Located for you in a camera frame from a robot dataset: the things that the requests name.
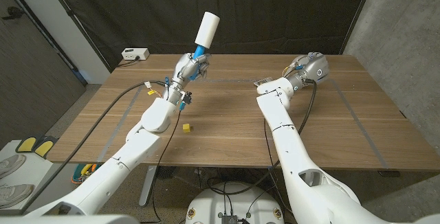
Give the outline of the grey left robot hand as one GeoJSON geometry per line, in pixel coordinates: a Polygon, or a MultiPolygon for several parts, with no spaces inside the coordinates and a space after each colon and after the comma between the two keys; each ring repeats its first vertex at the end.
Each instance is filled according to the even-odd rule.
{"type": "Polygon", "coordinates": [[[210,54],[202,54],[198,57],[195,57],[191,53],[183,54],[175,66],[170,88],[180,91],[190,81],[194,81],[200,77],[205,78],[210,65],[210,57],[210,54]]]}

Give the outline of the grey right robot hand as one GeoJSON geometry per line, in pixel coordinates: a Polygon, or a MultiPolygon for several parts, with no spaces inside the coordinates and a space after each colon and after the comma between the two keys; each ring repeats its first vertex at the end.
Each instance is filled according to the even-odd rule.
{"type": "Polygon", "coordinates": [[[297,56],[283,71],[283,77],[291,82],[295,91],[312,85],[312,80],[320,84],[328,75],[327,58],[320,52],[309,52],[307,55],[297,56]]]}

